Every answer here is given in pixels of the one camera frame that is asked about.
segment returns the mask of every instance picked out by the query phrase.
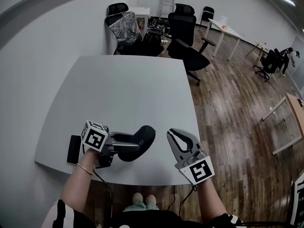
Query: wrist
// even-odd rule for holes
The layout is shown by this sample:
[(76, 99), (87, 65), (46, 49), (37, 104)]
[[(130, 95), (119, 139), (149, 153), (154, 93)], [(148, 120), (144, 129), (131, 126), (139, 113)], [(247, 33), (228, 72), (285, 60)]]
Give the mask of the wrist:
[(97, 151), (95, 151), (95, 150), (88, 149), (88, 150), (85, 152), (85, 155), (84, 155), (84, 156), (88, 156), (89, 158), (98, 159), (99, 154), (100, 154), (100, 153), (97, 152)]
[(98, 155), (93, 151), (86, 151), (79, 164), (86, 168), (89, 172), (93, 172), (94, 164)]

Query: floor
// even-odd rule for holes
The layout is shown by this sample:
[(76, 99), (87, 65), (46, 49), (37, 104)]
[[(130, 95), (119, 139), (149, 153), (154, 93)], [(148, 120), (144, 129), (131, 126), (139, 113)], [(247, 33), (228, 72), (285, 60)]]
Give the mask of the floor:
[[(193, 48), (199, 50), (206, 28), (195, 28)], [(219, 32), (211, 30), (209, 39), (217, 42)], [(197, 72), (200, 86), (189, 78), (202, 146), (210, 155), (215, 177), (213, 183), (229, 214), (243, 221), (288, 221), (291, 184), (304, 169), (304, 142), (276, 156), (272, 151), (299, 135), (293, 117), (284, 103), (262, 122), (262, 116), (284, 96), (295, 95), (289, 76), (276, 72), (265, 83), (252, 67), (256, 57), (245, 58), (252, 46), (240, 42), (232, 60), (227, 58), (236, 40), (224, 37), (213, 57), (210, 45), (203, 55), (210, 65)], [(169, 57), (165, 50), (162, 57)], [(113, 214), (132, 202), (133, 193), (154, 194), (160, 209), (178, 214), (179, 203), (191, 186), (138, 187), (111, 184)], [(97, 224), (110, 217), (109, 192), (103, 183), (93, 181), (85, 209)], [(181, 210), (184, 220), (201, 222), (197, 193), (193, 193)]]

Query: black and white marker cube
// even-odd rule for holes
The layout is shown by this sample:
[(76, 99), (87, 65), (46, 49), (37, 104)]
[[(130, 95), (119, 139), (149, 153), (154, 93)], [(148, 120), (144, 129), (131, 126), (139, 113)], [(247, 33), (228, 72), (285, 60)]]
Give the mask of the black and white marker cube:
[(108, 137), (102, 125), (87, 120), (81, 132), (81, 144), (88, 148), (101, 152), (103, 145)]
[(193, 185), (199, 184), (200, 182), (213, 177), (214, 169), (210, 156), (180, 169), (180, 173), (183, 174)]

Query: black and white shirt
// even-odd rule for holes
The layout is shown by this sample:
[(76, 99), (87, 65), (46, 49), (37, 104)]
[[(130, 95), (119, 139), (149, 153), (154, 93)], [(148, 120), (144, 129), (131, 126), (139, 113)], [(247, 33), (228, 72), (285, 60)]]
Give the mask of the black and white shirt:
[[(172, 211), (128, 211), (112, 217), (105, 228), (206, 228), (235, 227), (242, 221), (233, 215), (224, 214), (208, 225), (183, 221)], [(54, 203), (42, 224), (42, 228), (95, 228), (94, 222), (84, 214), (73, 210), (62, 200)]]

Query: white box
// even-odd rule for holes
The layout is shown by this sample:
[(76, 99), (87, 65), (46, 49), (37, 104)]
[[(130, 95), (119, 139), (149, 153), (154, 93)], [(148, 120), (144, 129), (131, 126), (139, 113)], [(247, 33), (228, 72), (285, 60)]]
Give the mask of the white box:
[(88, 148), (101, 152), (103, 145), (108, 137), (102, 125), (87, 120), (81, 132), (81, 144)]

